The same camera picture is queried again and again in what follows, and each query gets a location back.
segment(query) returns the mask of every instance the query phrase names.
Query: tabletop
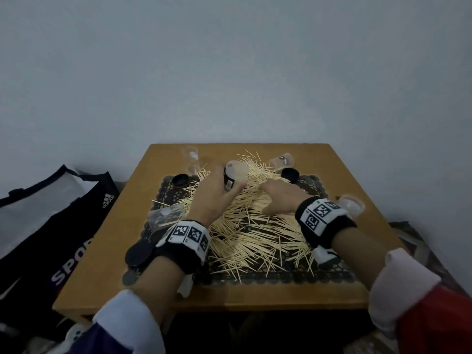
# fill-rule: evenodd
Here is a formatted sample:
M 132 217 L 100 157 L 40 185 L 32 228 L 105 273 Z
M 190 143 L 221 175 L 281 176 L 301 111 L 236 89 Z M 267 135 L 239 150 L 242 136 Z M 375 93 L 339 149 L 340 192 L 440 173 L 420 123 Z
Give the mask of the tabletop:
M 358 227 L 387 249 L 401 247 L 387 221 L 351 175 L 329 144 L 185 144 L 198 148 L 201 165 L 213 159 L 238 159 L 245 150 L 257 152 L 263 162 L 284 153 L 295 159 L 300 174 L 320 178 L 330 200 L 350 194 L 365 204 L 357 218 Z M 53 309 L 82 323 L 125 287 L 124 257 L 136 243 L 165 176 L 184 172 L 181 149 L 184 144 L 152 144 L 127 182 L 124 190 L 96 233 Z M 198 310 L 281 310 L 367 308 L 368 292 L 353 283 L 277 283 L 195 285 L 188 298 L 177 298 L 174 311 Z

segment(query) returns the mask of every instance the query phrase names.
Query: gray wall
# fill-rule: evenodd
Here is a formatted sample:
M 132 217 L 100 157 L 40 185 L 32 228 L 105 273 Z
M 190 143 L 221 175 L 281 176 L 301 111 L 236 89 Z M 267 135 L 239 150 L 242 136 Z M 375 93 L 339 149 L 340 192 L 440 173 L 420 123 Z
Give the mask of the gray wall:
M 472 293 L 472 0 L 0 0 L 0 195 L 153 142 L 328 142 Z

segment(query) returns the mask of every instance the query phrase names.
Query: person's left hand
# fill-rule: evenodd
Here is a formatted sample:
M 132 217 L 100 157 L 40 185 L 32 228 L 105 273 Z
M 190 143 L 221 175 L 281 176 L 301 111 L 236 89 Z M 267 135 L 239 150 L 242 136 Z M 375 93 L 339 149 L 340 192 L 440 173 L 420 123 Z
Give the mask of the person's left hand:
M 225 192 L 223 172 L 223 164 L 219 162 L 213 164 L 210 174 L 198 184 L 186 217 L 187 220 L 198 221 L 208 228 L 246 187 L 246 182 L 235 182 L 233 188 L 229 192 Z

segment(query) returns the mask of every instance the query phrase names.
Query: person's right hand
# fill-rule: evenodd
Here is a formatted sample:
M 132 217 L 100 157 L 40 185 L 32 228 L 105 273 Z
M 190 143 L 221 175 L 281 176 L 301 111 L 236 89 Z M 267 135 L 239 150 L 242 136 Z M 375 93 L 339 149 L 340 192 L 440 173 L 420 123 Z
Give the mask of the person's right hand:
M 263 215 L 269 216 L 295 212 L 303 201 L 312 197 L 297 185 L 283 180 L 268 179 L 259 186 L 259 189 L 265 191 L 272 199 L 272 202 L 262 210 Z

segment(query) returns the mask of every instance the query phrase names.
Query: red sleeve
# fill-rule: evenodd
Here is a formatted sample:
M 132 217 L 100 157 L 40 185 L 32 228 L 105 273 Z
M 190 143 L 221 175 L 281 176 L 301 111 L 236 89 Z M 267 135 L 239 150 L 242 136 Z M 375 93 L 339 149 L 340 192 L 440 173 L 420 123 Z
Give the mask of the red sleeve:
M 397 322 L 401 354 L 472 351 L 472 301 L 437 285 Z

